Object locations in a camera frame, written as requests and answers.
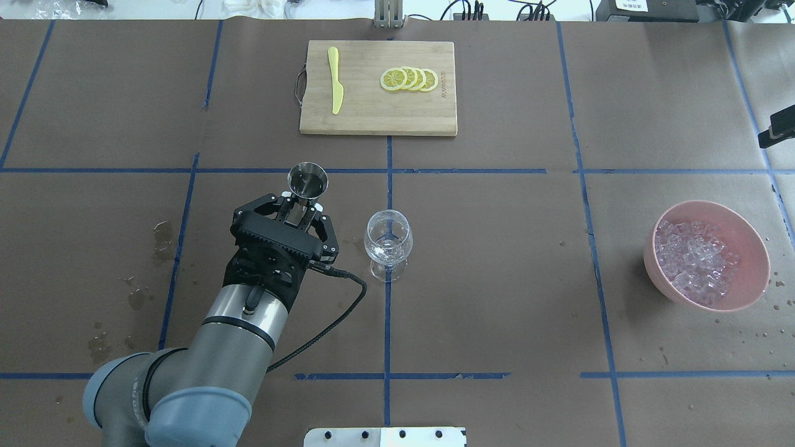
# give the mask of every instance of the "bamboo cutting board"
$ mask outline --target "bamboo cutting board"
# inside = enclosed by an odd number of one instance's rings
[[[343,105],[332,114],[332,74],[328,48],[339,50]],[[439,74],[435,90],[385,91],[388,68],[431,68]],[[458,133],[456,57],[452,42],[309,41],[302,134],[425,135]]]

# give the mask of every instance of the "water droplet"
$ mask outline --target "water droplet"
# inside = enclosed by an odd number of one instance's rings
[[[146,295],[144,295],[144,291],[141,289],[130,292],[130,296],[127,297],[127,301],[130,303],[130,307],[133,308],[133,310],[141,310],[144,306],[145,299]]]
[[[174,230],[171,222],[164,220],[154,226],[154,257],[156,263],[174,259]]]
[[[102,363],[111,355],[111,347],[107,344],[107,332],[103,332],[88,341],[88,349],[94,363]]]
[[[128,349],[135,349],[136,342],[133,336],[127,336],[127,338],[124,339],[124,345],[127,346]]]

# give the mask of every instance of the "table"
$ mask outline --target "table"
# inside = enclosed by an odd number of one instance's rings
[[[337,267],[366,277],[379,209],[405,213],[414,250],[401,281],[369,281],[343,324],[267,377],[241,446],[437,424],[466,426],[469,445],[788,445],[795,142],[755,139],[795,102],[794,37],[736,23],[0,22],[4,442],[99,445],[80,410],[91,373],[189,344],[234,252],[232,210],[315,161]],[[300,135],[307,40],[387,38],[456,43],[458,136]],[[675,305],[646,276],[653,222],[696,198],[766,241],[781,285],[746,311]],[[172,251],[157,257],[164,221]],[[308,274],[276,357],[356,293]]]

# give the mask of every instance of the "metal plate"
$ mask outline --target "metal plate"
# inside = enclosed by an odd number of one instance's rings
[[[362,447],[466,447],[467,429],[461,427],[376,427],[312,429],[304,447],[357,445]]]

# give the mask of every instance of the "white object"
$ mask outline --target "white object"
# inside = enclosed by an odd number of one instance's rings
[[[312,429],[304,447],[464,447],[462,427],[359,427]]]
[[[649,5],[646,0],[615,0],[615,7],[625,11],[649,12]]]

